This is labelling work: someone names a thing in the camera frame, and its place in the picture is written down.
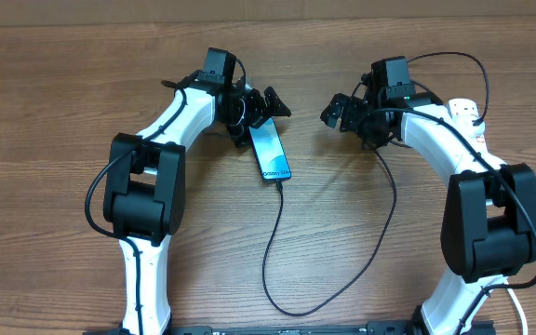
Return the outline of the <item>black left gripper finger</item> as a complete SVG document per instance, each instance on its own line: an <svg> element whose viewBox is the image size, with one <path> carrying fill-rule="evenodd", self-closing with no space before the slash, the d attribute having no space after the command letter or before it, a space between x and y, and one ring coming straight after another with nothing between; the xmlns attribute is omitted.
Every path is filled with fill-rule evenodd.
<svg viewBox="0 0 536 335"><path fill-rule="evenodd" d="M263 91L265 108L263 116L265 118L271 117L291 117L291 110L287 105L281 101L275 89L268 87Z"/></svg>
<svg viewBox="0 0 536 335"><path fill-rule="evenodd" d="M228 133L236 148L244 148L252 143L247 127L229 126Z"/></svg>

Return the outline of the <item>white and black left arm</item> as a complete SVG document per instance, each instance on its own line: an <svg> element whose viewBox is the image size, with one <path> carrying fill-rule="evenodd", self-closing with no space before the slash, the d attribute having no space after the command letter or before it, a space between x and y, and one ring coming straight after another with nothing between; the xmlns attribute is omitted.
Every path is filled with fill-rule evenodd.
<svg viewBox="0 0 536 335"><path fill-rule="evenodd" d="M272 87L263 92L234 79L243 64L234 54L208 50L202 69L180 82L167 81L173 102L136 135L117 134L105 181L103 217L118 240L126 269L127 308L117 334L168 334L168 252L185 210L185 161L196 138L214 122L226 126L238 148L252 146L261 177L291 176L274 119L290 109Z"/></svg>

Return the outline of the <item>blue Samsung Galaxy smartphone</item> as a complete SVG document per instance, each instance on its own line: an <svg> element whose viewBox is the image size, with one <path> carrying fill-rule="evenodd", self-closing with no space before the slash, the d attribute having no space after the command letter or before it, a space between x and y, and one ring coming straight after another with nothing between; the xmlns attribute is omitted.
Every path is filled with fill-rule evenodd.
<svg viewBox="0 0 536 335"><path fill-rule="evenodd" d="M254 153L265 181L284 181L292 177L275 121L270 118L259 128L251 127Z"/></svg>

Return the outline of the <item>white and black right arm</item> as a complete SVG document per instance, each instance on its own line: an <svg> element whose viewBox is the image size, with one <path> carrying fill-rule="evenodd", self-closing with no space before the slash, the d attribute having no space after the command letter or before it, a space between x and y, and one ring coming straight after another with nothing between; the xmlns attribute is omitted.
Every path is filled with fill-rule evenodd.
<svg viewBox="0 0 536 335"><path fill-rule="evenodd" d="M370 321L370 334L493 334L474 317L490 294L536 285L536 176L504 162L485 141L471 100L442 101L411 79L403 56L372 63L363 96L338 93L321 113L372 150L392 140L414 149L446 184L440 233L447 268L411 319Z"/></svg>

